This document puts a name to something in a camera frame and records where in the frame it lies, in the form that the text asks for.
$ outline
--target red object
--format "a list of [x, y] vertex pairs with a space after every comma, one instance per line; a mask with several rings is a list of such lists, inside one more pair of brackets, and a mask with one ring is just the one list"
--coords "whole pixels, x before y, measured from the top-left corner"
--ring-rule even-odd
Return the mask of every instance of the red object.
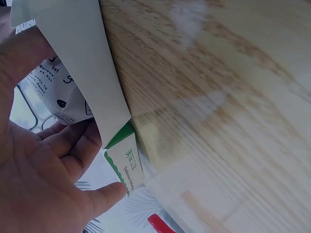
[[148, 221], [157, 233], [176, 233], [156, 214], [151, 215], [148, 218]]

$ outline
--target cardboard box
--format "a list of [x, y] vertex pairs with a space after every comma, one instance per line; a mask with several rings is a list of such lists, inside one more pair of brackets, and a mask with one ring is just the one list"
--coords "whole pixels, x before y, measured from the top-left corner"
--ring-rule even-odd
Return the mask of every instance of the cardboard box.
[[129, 162], [124, 155], [130, 147], [137, 167], [121, 172], [129, 190], [143, 181], [138, 165], [135, 135], [115, 138], [128, 129], [131, 115], [125, 102], [106, 38], [98, 0], [14, 0], [11, 27], [36, 18], [37, 27], [50, 43], [88, 102], [103, 142], [107, 158], [118, 170]]

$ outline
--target white paper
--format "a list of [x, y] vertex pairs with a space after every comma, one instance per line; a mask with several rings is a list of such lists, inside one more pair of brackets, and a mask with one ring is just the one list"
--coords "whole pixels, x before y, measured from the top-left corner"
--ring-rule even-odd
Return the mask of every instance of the white paper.
[[[16, 28], [20, 33], [35, 25], [30, 20]], [[26, 77], [48, 110], [63, 124], [74, 124], [93, 117], [91, 109], [58, 57], [43, 61]]]
[[[35, 9], [40, 4], [42, 11]], [[87, 100], [98, 125], [103, 147], [131, 118], [111, 57], [98, 0], [14, 0], [11, 23], [24, 18], [14, 7], [31, 12]]]

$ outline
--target leaf print pattern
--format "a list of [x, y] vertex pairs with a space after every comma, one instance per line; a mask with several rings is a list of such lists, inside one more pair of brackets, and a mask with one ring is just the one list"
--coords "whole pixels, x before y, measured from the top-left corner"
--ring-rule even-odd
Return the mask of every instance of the leaf print pattern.
[[154, 198], [146, 187], [139, 188], [132, 194], [124, 205], [128, 212], [130, 220], [137, 227], [145, 228], [149, 225], [148, 217], [152, 214], [162, 215], [165, 210], [161, 204]]

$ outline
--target wood grain surface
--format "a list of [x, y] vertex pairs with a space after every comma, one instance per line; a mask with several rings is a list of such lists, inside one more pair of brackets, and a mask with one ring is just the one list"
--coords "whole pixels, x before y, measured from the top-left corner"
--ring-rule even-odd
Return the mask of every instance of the wood grain surface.
[[100, 2], [146, 185], [184, 231], [311, 232], [311, 2]]

